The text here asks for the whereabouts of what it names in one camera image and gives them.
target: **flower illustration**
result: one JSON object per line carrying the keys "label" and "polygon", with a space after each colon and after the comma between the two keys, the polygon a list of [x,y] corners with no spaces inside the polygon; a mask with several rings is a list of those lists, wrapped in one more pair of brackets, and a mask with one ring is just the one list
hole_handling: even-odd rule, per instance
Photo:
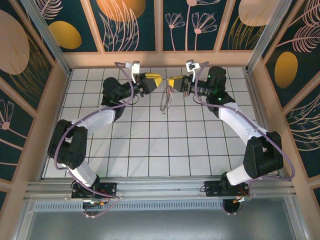
{"label": "flower illustration", "polygon": [[14,113],[14,104],[10,101],[5,104],[5,101],[0,100],[0,129],[8,130],[10,121]]}
{"label": "flower illustration", "polygon": [[181,16],[181,13],[173,13],[172,16],[170,13],[167,13],[165,15],[165,20],[170,28],[172,47],[173,47],[173,51],[175,51],[176,48],[174,44],[174,38],[172,35],[172,29],[183,27],[185,25],[185,21],[183,21],[184,19]]}
{"label": "flower illustration", "polygon": [[190,8],[197,6],[197,5],[210,5],[210,4],[217,4],[220,0],[186,0],[188,4],[188,12],[186,14],[186,25],[185,25],[185,50],[188,50],[188,23],[189,23],[189,15],[190,15]]}
{"label": "flower illustration", "polygon": [[198,34],[210,33],[217,30],[217,25],[214,23],[216,19],[214,13],[203,13],[199,18],[199,12],[192,14],[192,25],[195,33],[194,50],[197,50]]}

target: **yellow circle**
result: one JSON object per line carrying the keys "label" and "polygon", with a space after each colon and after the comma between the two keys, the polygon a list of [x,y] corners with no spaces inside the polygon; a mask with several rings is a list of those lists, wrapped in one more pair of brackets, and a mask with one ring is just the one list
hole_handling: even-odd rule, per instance
{"label": "yellow circle", "polygon": [[259,27],[268,23],[279,0],[241,0],[239,18],[247,26]]}
{"label": "yellow circle", "polygon": [[78,30],[65,21],[55,21],[49,25],[49,29],[60,47],[76,49],[80,47],[82,40]]}
{"label": "yellow circle", "polygon": [[20,23],[0,10],[0,69],[8,74],[22,73],[28,65],[28,36]]}
{"label": "yellow circle", "polygon": [[96,0],[96,3],[109,19],[117,22],[128,22],[130,9],[139,18],[146,8],[146,0]]}
{"label": "yellow circle", "polygon": [[295,79],[297,71],[297,57],[289,51],[283,52],[275,63],[275,83],[282,89],[288,87]]}

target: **white grid floor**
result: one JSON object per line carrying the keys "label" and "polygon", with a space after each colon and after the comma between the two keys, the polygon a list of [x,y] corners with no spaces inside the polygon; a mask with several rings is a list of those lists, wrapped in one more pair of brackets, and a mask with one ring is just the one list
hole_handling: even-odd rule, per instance
{"label": "white grid floor", "polygon": [[[225,69],[227,92],[255,120],[242,68]],[[208,70],[202,72],[201,80],[206,80]],[[140,72],[159,73],[163,79],[188,75],[183,67],[141,68]],[[75,120],[94,111],[102,101],[102,83],[107,77],[127,81],[116,68],[75,69],[60,118]],[[206,106],[195,103],[193,96],[183,98],[175,92],[168,114],[160,112],[165,81],[162,83],[150,95],[135,98],[133,102],[138,102],[127,106],[116,122],[88,136],[86,160],[90,167],[100,177],[209,176],[242,164],[242,140]],[[57,171],[49,159],[43,177],[68,175]]]}

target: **purple cable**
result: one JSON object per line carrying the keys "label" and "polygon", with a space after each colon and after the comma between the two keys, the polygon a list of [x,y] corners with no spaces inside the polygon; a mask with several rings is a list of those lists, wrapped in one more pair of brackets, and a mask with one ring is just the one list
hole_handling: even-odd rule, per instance
{"label": "purple cable", "polygon": [[[132,83],[131,83],[130,77],[128,76],[128,74],[127,74],[127,73],[124,71],[124,69],[123,69],[123,67],[125,66],[125,64],[124,64],[124,63],[121,63],[121,62],[115,62],[114,64],[115,64],[115,65],[124,73],[124,75],[128,78],[128,81],[129,81],[129,84],[130,84],[130,88],[131,88],[131,96],[130,96],[129,100],[126,101],[125,103],[123,103],[123,104],[121,104],[121,105],[117,105],[117,106],[112,106],[111,109],[117,109],[117,108],[121,108],[121,107],[123,107],[123,106],[126,106],[126,105],[128,105],[129,102],[132,101],[133,98],[134,98],[134,86],[133,86]],[[94,111],[94,112],[88,114],[87,116],[83,117],[81,120],[79,120],[79,121],[77,121],[76,123],[72,124],[72,125],[65,131],[65,133],[62,135],[62,137],[61,137],[61,139],[60,139],[60,141],[59,141],[59,143],[58,143],[58,145],[57,145],[57,148],[56,148],[56,150],[55,150],[54,158],[53,158],[53,160],[54,160],[53,165],[54,165],[54,167],[55,167],[57,170],[66,170],[66,171],[70,174],[70,176],[71,176],[78,184],[80,184],[83,188],[85,188],[85,189],[88,190],[89,192],[91,192],[91,193],[93,193],[93,194],[98,194],[98,195],[103,196],[103,197],[106,197],[106,198],[117,199],[117,201],[115,201],[110,207],[108,207],[107,209],[105,209],[104,211],[102,211],[102,212],[100,212],[100,213],[98,213],[98,214],[96,214],[96,215],[90,216],[90,215],[87,215],[87,214],[86,214],[86,216],[87,216],[88,218],[95,218],[95,217],[101,216],[102,214],[104,214],[105,212],[107,212],[109,209],[111,209],[114,205],[116,205],[116,204],[120,201],[120,198],[119,198],[118,196],[109,195],[109,194],[105,194],[105,193],[102,193],[102,192],[95,191],[95,190],[91,189],[90,187],[87,187],[86,185],[84,185],[76,176],[74,176],[74,175],[71,173],[71,171],[70,171],[70,169],[69,169],[68,167],[58,167],[58,164],[57,164],[58,153],[59,153],[59,150],[60,150],[60,148],[61,148],[61,145],[62,145],[62,143],[64,142],[67,134],[68,134],[75,126],[77,126],[78,124],[80,124],[80,123],[82,123],[83,121],[87,120],[88,118],[90,118],[90,117],[92,117],[92,116],[94,116],[94,115],[96,115],[96,114],[98,114],[98,113],[100,113],[100,112],[103,112],[103,111],[105,111],[105,110],[109,110],[109,109],[110,109],[110,107],[109,107],[109,106],[106,106],[106,107],[104,107],[104,108],[102,108],[102,109],[99,109],[99,110],[97,110],[97,111]]]}
{"label": "purple cable", "polygon": [[201,98],[199,97],[198,95],[198,81],[199,81],[199,76],[202,72],[202,70],[209,64],[208,61],[204,62],[204,63],[201,63],[200,66],[200,70],[199,70],[199,73],[197,74],[196,78],[195,78],[195,83],[194,83],[194,93],[195,93],[195,96],[196,98],[198,99],[198,101],[203,104],[204,106],[207,106],[207,107],[214,107],[214,108],[223,108],[223,109],[228,109],[228,110],[231,110],[233,112],[235,112],[236,114],[239,114],[246,122],[248,122],[254,130],[256,130],[259,134],[261,134],[275,149],[277,149],[277,151],[287,160],[287,162],[289,163],[290,165],[290,168],[291,168],[291,171],[292,171],[292,174],[291,176],[288,176],[288,177],[277,177],[277,176],[263,176],[263,178],[268,178],[268,179],[281,179],[281,180],[291,180],[295,177],[296,175],[296,171],[295,171],[295,167],[293,165],[293,163],[291,162],[291,160],[289,159],[289,157],[284,153],[284,151],[282,151],[282,149],[274,142],[272,141],[266,134],[264,134],[260,129],[258,129],[256,127],[256,125],[254,123],[251,122],[251,120],[246,116],[244,115],[241,111],[238,111],[237,109],[233,108],[233,107],[229,107],[229,106],[222,106],[222,105],[215,105],[215,104],[209,104],[209,103],[206,103],[204,101],[201,100]]}

